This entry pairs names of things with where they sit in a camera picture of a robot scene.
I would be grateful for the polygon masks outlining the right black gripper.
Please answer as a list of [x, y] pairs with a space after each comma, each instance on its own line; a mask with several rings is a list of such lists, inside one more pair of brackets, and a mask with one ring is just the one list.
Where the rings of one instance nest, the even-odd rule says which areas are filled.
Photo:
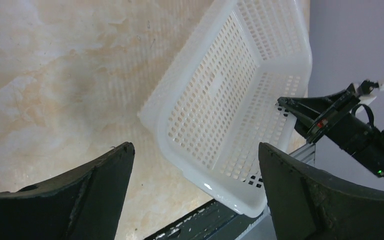
[[308, 143], [328, 137], [375, 176], [383, 174], [381, 132], [372, 110], [352, 93], [320, 97], [279, 97], [278, 104], [297, 118], [295, 130]]

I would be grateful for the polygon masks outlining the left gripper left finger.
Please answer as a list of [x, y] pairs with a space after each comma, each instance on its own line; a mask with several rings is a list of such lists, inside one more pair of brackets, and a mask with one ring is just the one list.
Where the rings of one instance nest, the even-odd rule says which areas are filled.
[[102, 156], [16, 192], [0, 192], [0, 240], [113, 240], [135, 147]]

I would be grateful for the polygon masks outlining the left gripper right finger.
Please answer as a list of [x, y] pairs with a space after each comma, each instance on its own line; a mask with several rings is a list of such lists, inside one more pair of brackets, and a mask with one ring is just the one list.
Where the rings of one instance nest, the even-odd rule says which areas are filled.
[[279, 240], [384, 240], [384, 191], [303, 163], [269, 143], [258, 160]]

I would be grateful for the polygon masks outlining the white plastic basket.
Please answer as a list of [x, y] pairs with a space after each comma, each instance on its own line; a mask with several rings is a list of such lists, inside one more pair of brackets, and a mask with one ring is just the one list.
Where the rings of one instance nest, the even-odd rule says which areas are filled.
[[258, 148], [286, 151], [312, 71], [299, 0], [215, 0], [138, 117], [183, 176], [238, 214], [267, 206]]

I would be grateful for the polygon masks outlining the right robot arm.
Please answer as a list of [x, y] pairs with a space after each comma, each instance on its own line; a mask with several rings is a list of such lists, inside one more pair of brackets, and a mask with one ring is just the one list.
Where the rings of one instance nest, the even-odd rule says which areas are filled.
[[295, 130], [310, 144], [327, 137], [378, 178], [384, 178], [384, 130], [371, 108], [349, 91], [312, 98], [280, 97], [296, 117]]

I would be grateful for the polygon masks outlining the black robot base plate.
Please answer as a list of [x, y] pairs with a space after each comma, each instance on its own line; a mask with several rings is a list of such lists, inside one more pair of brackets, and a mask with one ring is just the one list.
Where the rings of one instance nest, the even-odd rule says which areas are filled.
[[258, 217], [251, 218], [212, 199], [145, 239], [239, 240], [269, 214], [266, 206]]

